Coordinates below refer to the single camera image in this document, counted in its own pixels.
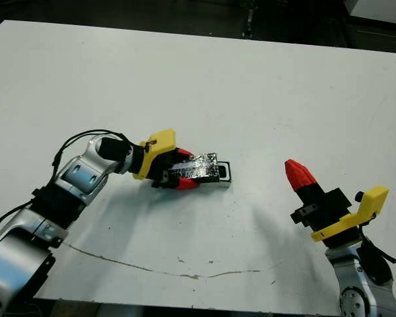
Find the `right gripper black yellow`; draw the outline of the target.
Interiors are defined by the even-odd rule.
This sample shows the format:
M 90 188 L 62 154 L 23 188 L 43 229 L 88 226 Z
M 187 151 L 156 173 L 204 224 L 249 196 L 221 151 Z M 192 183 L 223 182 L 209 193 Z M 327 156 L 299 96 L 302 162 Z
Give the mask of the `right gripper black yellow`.
M 351 213 L 351 202 L 336 188 L 329 192 L 322 190 L 311 172 L 295 160 L 284 163 L 286 177 L 303 206 L 290 216 L 294 223 L 311 227 L 311 238 L 322 241 L 328 248 L 336 248 L 358 239 L 357 226 L 369 223 L 381 212 L 389 189 L 376 186 L 358 194 L 358 211 Z

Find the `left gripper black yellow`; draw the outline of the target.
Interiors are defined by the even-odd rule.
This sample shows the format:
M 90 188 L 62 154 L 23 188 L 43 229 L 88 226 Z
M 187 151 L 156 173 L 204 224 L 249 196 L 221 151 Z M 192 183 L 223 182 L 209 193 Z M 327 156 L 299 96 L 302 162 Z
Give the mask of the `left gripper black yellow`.
M 172 188 L 168 169 L 177 160 L 190 158 L 193 153 L 176 147 L 176 132 L 165 129 L 152 134 L 146 141 L 138 145 L 132 144 L 131 174 L 136 180 L 152 180 L 152 187 Z M 199 182 L 189 178 L 179 178 L 176 190 L 192 190 L 200 186 Z

